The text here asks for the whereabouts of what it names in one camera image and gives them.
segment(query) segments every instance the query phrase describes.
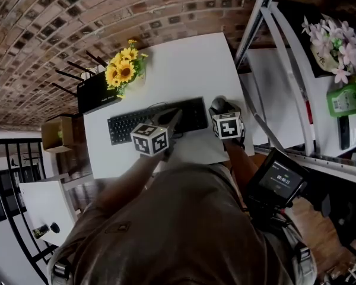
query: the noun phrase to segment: green label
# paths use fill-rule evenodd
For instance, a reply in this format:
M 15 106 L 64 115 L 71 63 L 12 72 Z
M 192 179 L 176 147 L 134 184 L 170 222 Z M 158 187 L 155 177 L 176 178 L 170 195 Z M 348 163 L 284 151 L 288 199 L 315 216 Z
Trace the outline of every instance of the green label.
M 338 97 L 332 98 L 332 105 L 336 113 L 356 110 L 356 91 L 343 91 Z

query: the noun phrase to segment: black frame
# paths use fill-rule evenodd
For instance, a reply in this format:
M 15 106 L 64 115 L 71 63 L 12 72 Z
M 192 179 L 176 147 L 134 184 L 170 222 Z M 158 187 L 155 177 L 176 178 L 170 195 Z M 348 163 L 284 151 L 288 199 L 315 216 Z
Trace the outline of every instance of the black frame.
M 25 171 L 27 171 L 27 170 L 29 171 L 30 170 L 30 166 L 29 167 L 25 167 L 24 169 L 25 169 Z M 18 167 L 13 168 L 12 171 L 14 173 L 20 174 L 20 168 L 18 168 Z M 8 170 L 1 170 L 0 171 L 0 176 L 2 176 L 2 177 L 6 176 L 7 178 L 9 178 L 9 171 Z M 5 197 L 12 197 L 12 196 L 14 197 L 14 191 L 13 191 L 12 187 L 10 187 L 10 188 L 4 187 L 4 189 L 5 189 L 4 190 L 4 196 Z M 15 187 L 15 192 L 16 192 L 16 194 L 20 194 L 21 193 L 19 187 L 17 187 L 17 186 Z M 16 203 L 14 204 L 16 206 L 15 208 L 13 208 L 13 204 L 10 204 L 10 205 L 12 205 L 12 208 L 10 208 L 11 209 L 11 211 L 10 211 L 11 215 L 13 217 L 19 215 L 20 211 L 19 211 L 19 209 L 17 207 L 17 204 Z M 21 211 L 22 212 L 26 212 L 26 208 L 25 207 L 21 207 Z M 3 209 L 2 204 L 0 202 L 0 222 L 1 221 L 5 221 L 5 220 L 7 220 L 7 216 L 5 215 L 4 209 Z
M 8 150 L 8 145 L 9 144 L 16 144 L 16 146 L 17 146 L 17 155 L 18 155 L 18 158 L 19 158 L 18 161 L 19 161 L 19 168 L 20 168 L 20 181 L 21 182 L 25 182 L 24 181 L 25 177 L 24 177 L 23 164 L 21 162 L 21 157 L 20 157 L 20 144 L 27 144 L 28 145 L 28 155 L 29 155 L 29 161 L 30 161 L 30 166 L 31 166 L 32 180 L 35 181 L 36 173 L 35 173 L 33 162 L 32 162 L 30 144 L 31 143 L 38 143 L 39 163 L 40 163 L 40 167 L 41 167 L 41 170 L 42 170 L 43 179 L 45 179 L 46 175 L 45 175 L 45 168 L 44 168 L 44 165 L 43 165 L 41 141 L 42 141 L 41 138 L 19 138 L 19 139 L 1 139 L 0 140 L 0 145 L 4 145 L 5 146 L 5 152 L 6 152 L 6 155 L 7 155 L 9 178 L 10 178 L 10 181 L 11 181 L 11 186 L 12 186 L 12 190 L 13 190 L 13 193 L 14 193 L 14 196 L 15 196 L 15 200 L 16 200 L 16 203 L 17 203 L 18 210 L 19 210 L 19 212 L 20 212 L 20 214 L 22 216 L 23 222 L 25 223 L 26 229 L 27 229 L 27 231 L 28 231 L 28 233 L 29 233 L 29 235 L 30 235 L 30 237 L 31 237 L 31 239 L 32 239 L 37 251 L 38 251 L 38 254 L 36 254 L 35 256 L 32 256 L 30 254 L 28 248 L 26 247 L 26 244 L 24 243 L 24 241 L 23 241 L 23 239 L 22 239 L 22 237 L 21 237 L 21 235 L 20 235 L 20 233 L 18 231 L 17 225 L 16 225 L 16 223 L 15 223 L 15 221 L 13 219 L 13 217 L 16 216 L 18 213 L 15 214 L 9 208 L 9 203 L 8 203 L 7 196 L 6 196 L 7 191 L 4 190 L 4 186 L 3 186 L 3 183 L 2 183 L 2 179 L 1 179 L 1 171 L 0 171 L 0 202 L 2 204 L 2 208 L 4 209 L 4 213 L 5 213 L 6 217 L 7 217 L 7 220 L 9 221 L 9 225 L 12 228 L 13 234 L 16 237 L 16 240 L 17 240 L 18 244 L 20 245 L 21 249 L 23 250 L 26 258 L 28 259 L 29 263 L 32 265 L 32 267 L 34 268 L 36 273 L 40 276 L 42 281 L 45 284 L 47 284 L 47 278 L 43 274 L 41 269 L 38 267 L 37 262 L 40 261 L 41 259 L 43 259 L 45 264 L 47 264 L 48 260 L 45 259 L 45 256 L 48 255 L 48 254 L 53 254 L 53 251 L 57 248 L 57 246 L 55 246 L 55 245 L 51 245 L 50 246 L 47 242 L 45 242 L 47 248 L 41 251 L 39 246 L 38 246 L 38 244 L 34 240 L 33 234 L 30 231 L 28 223 L 26 222 L 26 218 L 25 218 L 25 215 L 23 213 L 23 210 L 21 209 L 21 201 L 20 201 L 19 195 L 16 193 L 17 187 L 16 187 L 16 184 L 15 184 L 15 181 L 14 181 L 14 177 L 13 177 L 13 171 L 12 171 L 12 168 L 11 168 L 11 162 L 10 162 L 10 159 L 9 159 L 9 150 Z

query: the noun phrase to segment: keyboard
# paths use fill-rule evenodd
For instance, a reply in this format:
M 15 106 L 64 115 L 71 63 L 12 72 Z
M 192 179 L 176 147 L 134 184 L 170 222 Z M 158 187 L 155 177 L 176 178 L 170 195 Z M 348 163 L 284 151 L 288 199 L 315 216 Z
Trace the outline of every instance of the keyboard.
M 205 105 L 202 97 L 168 104 L 150 106 L 145 110 L 139 110 L 108 119 L 108 129 L 111 144 L 129 143 L 131 132 L 140 123 L 147 123 L 157 113 L 179 108 L 182 110 L 181 121 L 177 124 L 174 134 L 205 129 L 208 127 Z

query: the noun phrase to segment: white desk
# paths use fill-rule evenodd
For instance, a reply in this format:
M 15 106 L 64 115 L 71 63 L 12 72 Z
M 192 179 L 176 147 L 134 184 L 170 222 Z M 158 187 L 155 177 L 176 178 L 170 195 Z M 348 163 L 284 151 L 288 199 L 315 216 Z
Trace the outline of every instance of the white desk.
M 44 224 L 50 227 L 52 223 L 56 223 L 60 232 L 50 230 L 40 239 L 61 246 L 77 221 L 77 215 L 60 181 L 20 183 L 19 186 L 33 224 L 31 229 Z
M 159 102 L 178 102 L 203 97 L 205 108 L 217 96 L 225 96 L 239 105 L 246 125 L 245 147 L 253 155 L 252 135 L 248 132 L 249 117 L 240 81 L 228 44 L 222 33 L 180 39 L 145 50 L 149 55 L 144 87 L 127 94 L 121 102 L 84 115 L 88 153 L 94 178 L 118 177 L 139 157 L 133 144 L 111 145 L 107 120 L 113 116 L 145 109 Z M 207 112 L 207 129 L 185 133 L 176 140 L 174 152 L 167 164 L 178 162 L 210 164 L 228 160 L 223 144 L 212 132 Z

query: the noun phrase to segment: yellow flower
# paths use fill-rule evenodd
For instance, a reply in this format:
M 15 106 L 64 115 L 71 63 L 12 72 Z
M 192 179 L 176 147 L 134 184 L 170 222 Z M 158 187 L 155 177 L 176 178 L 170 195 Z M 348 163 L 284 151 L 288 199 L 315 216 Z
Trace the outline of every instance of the yellow flower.
M 120 85 L 119 70 L 115 66 L 112 65 L 107 66 L 106 81 L 109 86 L 118 87 Z
M 120 83 L 127 83 L 136 73 L 135 66 L 128 60 L 123 60 L 117 67 L 119 72 L 118 79 Z
M 118 66 L 122 59 L 123 59 L 122 54 L 121 53 L 117 53 L 116 56 L 114 58 L 112 58 L 109 63 L 112 66 Z
M 130 47 L 122 50 L 121 54 L 123 55 L 123 60 L 134 60 L 137 58 L 138 51 Z

